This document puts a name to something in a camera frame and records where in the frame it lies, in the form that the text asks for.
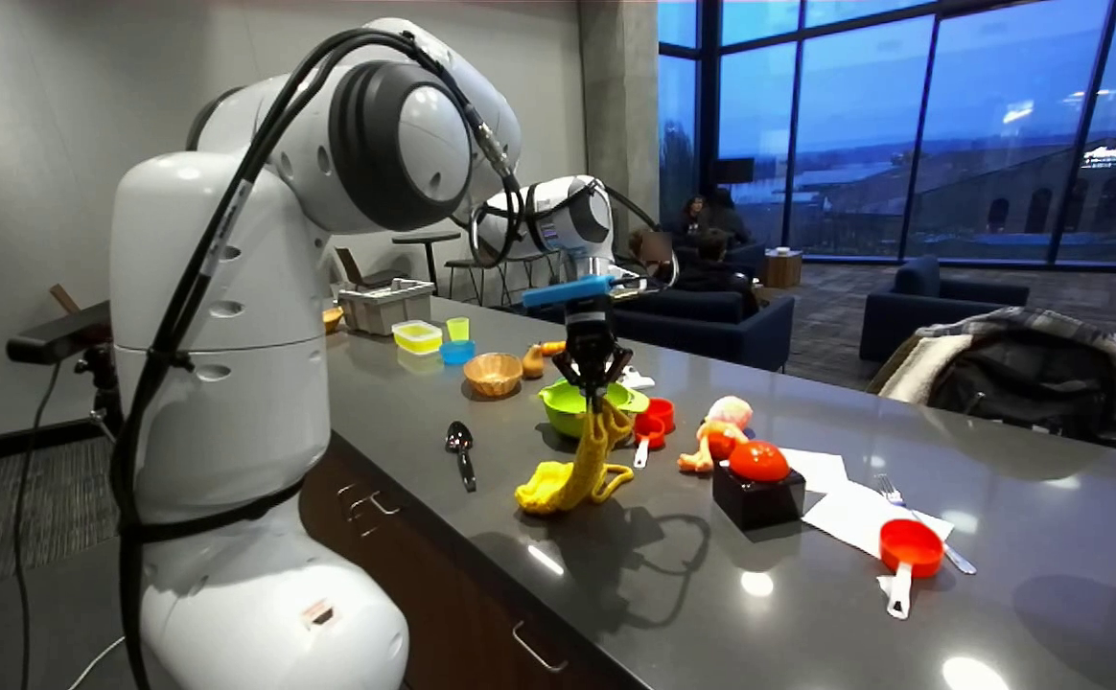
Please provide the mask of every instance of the wooden cabinet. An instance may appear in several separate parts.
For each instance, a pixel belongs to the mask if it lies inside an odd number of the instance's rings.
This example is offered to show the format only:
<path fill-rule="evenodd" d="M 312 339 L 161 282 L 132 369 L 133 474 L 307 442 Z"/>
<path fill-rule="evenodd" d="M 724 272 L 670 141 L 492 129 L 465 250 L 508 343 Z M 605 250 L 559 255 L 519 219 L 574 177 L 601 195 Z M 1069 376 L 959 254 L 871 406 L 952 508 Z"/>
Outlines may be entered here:
<path fill-rule="evenodd" d="M 298 513 L 316 541 L 362 562 L 404 610 L 405 690 L 634 684 L 586 641 L 559 635 L 520 589 L 488 585 L 455 549 L 432 537 L 421 505 L 391 490 L 350 445 L 335 442 L 307 474 Z"/>

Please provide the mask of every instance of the bowl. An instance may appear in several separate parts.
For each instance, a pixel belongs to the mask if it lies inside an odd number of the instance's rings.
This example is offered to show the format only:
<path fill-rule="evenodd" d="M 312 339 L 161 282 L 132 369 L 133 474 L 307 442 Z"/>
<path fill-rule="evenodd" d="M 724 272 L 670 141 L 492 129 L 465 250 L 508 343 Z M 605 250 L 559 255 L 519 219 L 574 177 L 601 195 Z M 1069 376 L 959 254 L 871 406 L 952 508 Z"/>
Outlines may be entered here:
<path fill-rule="evenodd" d="M 610 382 L 601 390 L 601 397 L 620 410 L 630 422 L 650 406 L 650 397 L 627 382 Z M 546 415 L 550 415 L 550 426 L 559 431 L 559 438 L 584 438 L 584 419 L 586 419 L 586 394 L 566 382 L 566 379 L 556 379 L 552 388 L 541 390 L 541 403 L 546 403 Z"/>
<path fill-rule="evenodd" d="M 481 351 L 465 364 L 465 388 L 477 397 L 508 397 L 520 388 L 520 360 L 508 351 Z"/>
<path fill-rule="evenodd" d="M 394 343 L 410 357 L 428 357 L 440 350 L 440 329 L 432 321 L 394 321 Z"/>

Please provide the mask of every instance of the black bag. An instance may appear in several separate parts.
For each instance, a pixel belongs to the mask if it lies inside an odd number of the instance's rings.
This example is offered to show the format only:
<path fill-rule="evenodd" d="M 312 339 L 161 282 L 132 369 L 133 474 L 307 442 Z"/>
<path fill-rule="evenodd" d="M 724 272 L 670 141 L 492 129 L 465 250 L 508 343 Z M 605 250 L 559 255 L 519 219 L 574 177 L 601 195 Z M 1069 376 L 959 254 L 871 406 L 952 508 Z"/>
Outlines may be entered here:
<path fill-rule="evenodd" d="M 1116 445 L 1116 360 L 1059 334 L 1002 329 L 944 364 L 927 406 Z"/>

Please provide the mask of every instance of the table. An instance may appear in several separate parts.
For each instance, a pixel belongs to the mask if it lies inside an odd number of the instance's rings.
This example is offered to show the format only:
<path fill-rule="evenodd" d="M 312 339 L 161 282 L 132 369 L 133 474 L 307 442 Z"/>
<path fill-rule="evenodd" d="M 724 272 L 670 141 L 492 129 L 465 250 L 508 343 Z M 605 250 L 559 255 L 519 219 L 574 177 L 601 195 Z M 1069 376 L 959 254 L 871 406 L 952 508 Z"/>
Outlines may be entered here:
<path fill-rule="evenodd" d="M 432 297 L 432 318 L 448 314 L 471 318 L 481 351 L 559 336 L 550 321 Z M 440 364 L 339 336 L 335 431 L 492 585 L 529 599 L 641 684 L 1116 690 L 1116 449 L 670 350 L 634 351 L 678 403 L 678 429 L 614 500 L 559 521 L 514 508 L 537 458 L 570 456 L 541 431 L 541 382 L 471 403 Z M 944 568 L 914 617 L 895 620 L 862 553 L 804 525 L 739 534 L 710 481 L 674 474 L 674 452 L 693 449 L 699 415 L 724 390 L 751 397 L 765 438 L 840 452 L 852 477 L 886 474 L 908 505 L 952 516 L 952 544 L 977 573 Z M 477 431 L 477 494 L 440 449 L 453 419 Z"/>
<path fill-rule="evenodd" d="M 436 260 L 432 260 L 432 245 L 436 240 L 455 240 L 465 236 L 460 231 L 426 231 L 426 232 L 394 232 L 391 245 L 421 245 L 426 250 L 426 268 L 428 268 L 428 278 L 436 287 Z"/>

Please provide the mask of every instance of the gray countertop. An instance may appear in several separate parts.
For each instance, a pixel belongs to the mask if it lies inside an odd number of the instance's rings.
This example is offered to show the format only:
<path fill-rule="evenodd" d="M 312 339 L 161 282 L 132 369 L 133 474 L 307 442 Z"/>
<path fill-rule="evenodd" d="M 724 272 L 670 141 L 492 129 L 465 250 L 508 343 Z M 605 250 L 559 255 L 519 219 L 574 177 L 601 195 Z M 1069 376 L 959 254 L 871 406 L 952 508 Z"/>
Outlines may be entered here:
<path fill-rule="evenodd" d="M 448 314 L 471 318 L 481 351 L 564 336 L 432 297 L 432 318 Z M 514 397 L 477 403 L 436 357 L 340 334 L 335 431 L 446 521 L 465 555 L 524 585 L 643 684 L 1116 690 L 1116 449 L 627 343 L 653 394 L 674 397 L 678 429 L 614 500 L 556 521 L 514 508 L 537 458 L 570 456 L 550 445 L 537 403 L 552 369 Z M 739 534 L 710 477 L 674 472 L 716 394 L 743 394 L 756 431 L 840 452 L 854 481 L 886 474 L 908 505 L 952 516 L 952 544 L 977 573 L 944 568 L 914 595 L 914 617 L 895 620 L 871 555 L 811 525 Z M 440 449 L 453 419 L 477 431 L 477 494 Z"/>

